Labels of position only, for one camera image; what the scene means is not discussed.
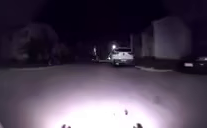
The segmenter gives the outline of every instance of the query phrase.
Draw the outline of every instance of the parked car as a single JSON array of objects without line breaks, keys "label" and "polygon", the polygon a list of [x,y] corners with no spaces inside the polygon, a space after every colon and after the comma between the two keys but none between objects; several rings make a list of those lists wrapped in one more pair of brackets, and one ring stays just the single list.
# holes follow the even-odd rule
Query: parked car
[{"label": "parked car", "polygon": [[111,64],[118,65],[131,65],[134,61],[134,55],[130,48],[120,47],[112,50],[108,59]]},{"label": "parked car", "polygon": [[207,74],[207,56],[190,56],[181,62],[181,71]]}]

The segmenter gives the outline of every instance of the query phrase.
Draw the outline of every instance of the road surface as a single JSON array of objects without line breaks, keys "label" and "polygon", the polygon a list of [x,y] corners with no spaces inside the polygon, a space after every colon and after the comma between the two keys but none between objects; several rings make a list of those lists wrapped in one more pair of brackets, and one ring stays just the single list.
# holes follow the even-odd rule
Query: road surface
[{"label": "road surface", "polygon": [[207,128],[207,76],[104,64],[2,69],[0,121],[5,128]]}]

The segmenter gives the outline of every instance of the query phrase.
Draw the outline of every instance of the building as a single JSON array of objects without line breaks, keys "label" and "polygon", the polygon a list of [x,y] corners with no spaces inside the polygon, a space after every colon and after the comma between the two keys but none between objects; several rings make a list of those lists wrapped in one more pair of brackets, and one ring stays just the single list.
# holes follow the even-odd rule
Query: building
[{"label": "building", "polygon": [[191,31],[178,17],[153,21],[141,35],[141,57],[176,61],[191,53]]}]

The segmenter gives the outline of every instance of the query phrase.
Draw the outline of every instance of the car taillight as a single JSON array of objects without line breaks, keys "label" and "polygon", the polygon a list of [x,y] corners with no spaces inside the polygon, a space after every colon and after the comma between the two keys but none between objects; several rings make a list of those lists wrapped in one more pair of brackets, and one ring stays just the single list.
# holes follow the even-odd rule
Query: car taillight
[{"label": "car taillight", "polygon": [[133,55],[133,52],[129,52],[130,55]]}]

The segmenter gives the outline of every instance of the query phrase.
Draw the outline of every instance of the curb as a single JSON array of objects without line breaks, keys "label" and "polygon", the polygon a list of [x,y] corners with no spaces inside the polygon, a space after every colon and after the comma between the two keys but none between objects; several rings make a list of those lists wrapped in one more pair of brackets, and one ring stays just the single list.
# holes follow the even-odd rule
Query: curb
[{"label": "curb", "polygon": [[146,68],[146,67],[142,67],[142,66],[135,66],[135,68],[141,69],[141,70],[144,70],[144,71],[148,71],[148,72],[172,72],[173,71],[171,69],[155,69],[153,67]]},{"label": "curb", "polygon": [[44,69],[51,69],[54,68],[56,66],[46,66],[46,67],[24,67],[24,68],[10,68],[9,70],[13,70],[13,71],[29,71],[29,70],[44,70]]}]

